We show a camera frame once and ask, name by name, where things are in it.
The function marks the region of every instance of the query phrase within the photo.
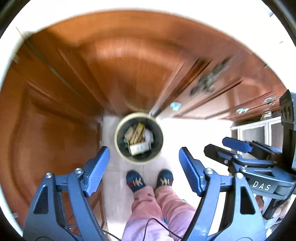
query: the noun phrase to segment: blue slipper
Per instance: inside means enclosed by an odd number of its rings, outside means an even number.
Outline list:
[[[126,183],[133,193],[146,186],[141,175],[133,170],[126,174]]]
[[[157,177],[156,188],[161,186],[172,186],[173,181],[174,177],[170,170],[161,170]]]

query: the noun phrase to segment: hand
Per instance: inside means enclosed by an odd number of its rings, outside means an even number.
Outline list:
[[[263,207],[264,207],[264,201],[262,199],[262,196],[256,195],[255,199],[256,199],[256,201],[258,203],[260,211],[262,211]],[[279,217],[280,219],[283,219],[286,216],[286,214],[287,214],[287,212],[289,210],[290,203],[291,203],[291,198],[289,198],[286,202],[284,202],[280,207],[278,207],[274,211],[273,217],[274,218]]]

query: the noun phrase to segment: wooden door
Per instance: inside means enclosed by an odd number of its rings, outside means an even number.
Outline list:
[[[78,93],[27,45],[15,59],[0,92],[0,181],[22,228],[46,172],[67,174],[96,155],[103,108]],[[93,208],[98,200],[99,191],[90,200]]]
[[[65,80],[117,116],[157,115],[231,41],[201,23],[145,11],[77,16],[28,40]]]

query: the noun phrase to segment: cabinet handle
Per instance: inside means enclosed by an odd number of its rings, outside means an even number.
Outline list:
[[[172,102],[170,104],[170,107],[172,108],[172,110],[177,111],[181,108],[181,103],[180,102]]]
[[[267,103],[267,102],[272,102],[272,101],[274,101],[276,98],[277,98],[277,97],[268,97],[268,98],[266,98],[266,99],[263,101],[263,103],[265,104],[265,103]]]
[[[249,108],[239,108],[237,109],[238,114],[246,113],[249,110]]]
[[[231,59],[232,57],[224,59],[213,68],[211,73],[202,76],[199,79],[197,86],[193,87],[190,91],[190,96],[201,92],[212,93],[215,90],[212,85],[218,79],[219,74],[228,69]]]

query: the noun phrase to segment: wooden cabinet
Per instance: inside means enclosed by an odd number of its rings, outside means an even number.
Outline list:
[[[245,46],[173,15],[94,13],[57,23],[27,42],[89,104],[99,103],[104,114],[235,117],[234,109],[254,109],[262,99],[285,90]],[[206,79],[211,83],[200,88]],[[181,108],[172,110],[172,102]]]
[[[46,172],[63,175],[82,167],[100,148],[103,108],[90,103],[23,45],[0,94],[1,188],[24,226]],[[66,208],[70,208],[67,198]],[[102,188],[89,198],[106,227]]]

